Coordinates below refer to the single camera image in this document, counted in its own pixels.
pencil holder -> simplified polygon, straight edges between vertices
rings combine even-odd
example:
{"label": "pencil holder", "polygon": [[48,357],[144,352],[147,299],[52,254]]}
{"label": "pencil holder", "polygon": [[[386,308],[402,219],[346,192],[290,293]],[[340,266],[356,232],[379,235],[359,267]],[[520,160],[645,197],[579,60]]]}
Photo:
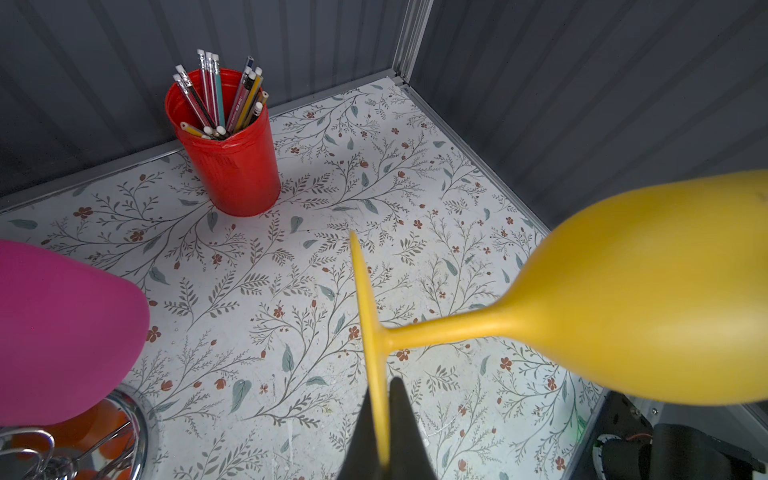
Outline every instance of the pencil holder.
{"label": "pencil holder", "polygon": [[[195,89],[202,92],[200,70],[189,75]],[[240,76],[239,71],[221,69],[224,111],[232,106]],[[235,217],[252,217],[275,204],[280,177],[266,107],[253,124],[224,141],[206,140],[181,130],[182,121],[197,125],[198,120],[176,84],[165,96],[165,113],[219,210]]]}

red cup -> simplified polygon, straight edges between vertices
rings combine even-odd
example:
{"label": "red cup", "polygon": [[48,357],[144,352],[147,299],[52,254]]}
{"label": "red cup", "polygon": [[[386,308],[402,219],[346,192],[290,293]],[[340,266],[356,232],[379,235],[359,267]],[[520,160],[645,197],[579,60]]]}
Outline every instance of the red cup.
{"label": "red cup", "polygon": [[[195,90],[202,98],[200,70],[190,72]],[[224,112],[229,113],[242,74],[221,69]],[[252,217],[269,210],[280,195],[275,147],[272,142],[269,112],[264,107],[248,128],[225,141],[204,140],[181,130],[186,121],[199,125],[192,107],[178,85],[171,85],[165,96],[165,113],[174,125],[176,136],[197,169],[210,199],[219,210],[235,217]]]}

metal edge trim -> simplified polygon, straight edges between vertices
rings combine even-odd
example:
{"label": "metal edge trim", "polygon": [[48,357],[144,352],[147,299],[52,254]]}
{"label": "metal edge trim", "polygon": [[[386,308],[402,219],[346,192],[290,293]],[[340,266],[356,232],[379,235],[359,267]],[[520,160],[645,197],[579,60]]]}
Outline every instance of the metal edge trim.
{"label": "metal edge trim", "polygon": [[581,458],[581,456],[584,454],[584,450],[591,446],[591,444],[588,445],[589,438],[592,435],[592,430],[594,430],[594,425],[598,422],[600,411],[603,409],[605,400],[608,398],[609,393],[611,393],[611,389],[603,388],[603,392],[598,399],[598,403],[595,404],[594,409],[592,409],[592,415],[589,416],[587,426],[584,427],[584,435],[581,437],[581,441],[574,450],[573,455],[571,455],[571,460],[565,467],[565,472],[563,472],[563,476],[560,478],[560,480],[571,480],[571,477],[573,477],[576,470],[576,466],[578,465],[578,459]]}
{"label": "metal edge trim", "polygon": [[406,83],[411,80],[433,2],[434,0],[410,0],[408,2],[392,63],[392,67]]}
{"label": "metal edge trim", "polygon": [[419,94],[417,94],[412,88],[410,88],[407,85],[402,86],[402,90],[408,95],[408,97],[413,101],[413,103],[416,104],[417,107],[419,107],[427,117],[429,117],[432,122],[435,123],[435,125],[438,126],[440,130],[442,130],[442,133],[445,134],[446,137],[449,138],[451,142],[464,154],[466,155],[469,160],[472,161],[472,163],[475,164],[475,166],[491,181],[492,184],[496,188],[498,188],[514,205],[520,212],[525,215],[533,224],[534,227],[537,228],[539,231],[541,231],[544,235],[549,235],[550,230],[549,228],[542,222],[536,214],[533,213],[533,210],[528,208],[528,205],[526,205],[523,200],[520,200],[520,197],[518,197],[515,192],[512,191],[512,189],[504,183],[504,181],[494,172],[487,163],[485,163],[482,158],[480,158],[477,153],[475,153],[474,150],[464,141],[461,137],[451,128],[449,125],[440,117],[440,115],[437,114],[434,110],[432,110],[432,107],[427,104],[426,101],[424,101],[423,98]]}
{"label": "metal edge trim", "polygon": [[[376,80],[381,80],[385,77],[395,77],[395,71],[391,68],[382,70],[375,74],[367,75],[356,80],[348,81],[335,87],[327,88],[326,90],[319,91],[317,93],[307,95],[306,97],[297,98],[296,100],[286,102],[284,104],[275,105],[270,108],[270,115],[278,117],[291,110],[305,107],[309,104],[323,100],[333,95],[343,93],[345,91],[353,90],[355,88],[362,87]],[[96,180],[110,177],[115,174],[119,174],[122,171],[129,170],[137,165],[146,164],[147,162],[155,161],[158,158],[166,157],[170,154],[182,150],[181,142],[179,140],[169,141],[165,144],[157,145],[156,147],[150,147],[146,150],[142,150],[135,154],[126,155],[115,160],[104,162],[96,167],[81,170],[65,177],[57,178],[44,184],[35,185],[13,194],[0,197],[0,214],[8,212],[10,210],[16,210],[21,207],[25,207],[29,204],[39,202],[49,197],[59,195],[67,190],[72,190],[85,184],[90,184]]]}

pink object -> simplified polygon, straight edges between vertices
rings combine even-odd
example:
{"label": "pink object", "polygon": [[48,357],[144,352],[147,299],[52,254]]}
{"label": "pink object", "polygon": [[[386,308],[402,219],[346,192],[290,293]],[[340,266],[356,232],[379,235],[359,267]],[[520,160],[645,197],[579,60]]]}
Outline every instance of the pink object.
{"label": "pink object", "polygon": [[148,330],[133,283],[0,240],[0,425],[50,425],[96,405],[131,370]]}

gray wall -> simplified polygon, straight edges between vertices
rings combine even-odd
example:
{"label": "gray wall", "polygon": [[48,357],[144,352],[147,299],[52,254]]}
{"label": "gray wall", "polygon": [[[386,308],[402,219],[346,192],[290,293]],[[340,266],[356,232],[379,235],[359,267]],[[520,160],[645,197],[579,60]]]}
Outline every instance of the gray wall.
{"label": "gray wall", "polygon": [[272,105],[392,66],[407,0],[0,2],[0,196],[172,140],[196,50],[252,55]]}
{"label": "gray wall", "polygon": [[435,0],[410,84],[550,227],[768,167],[768,2]]}

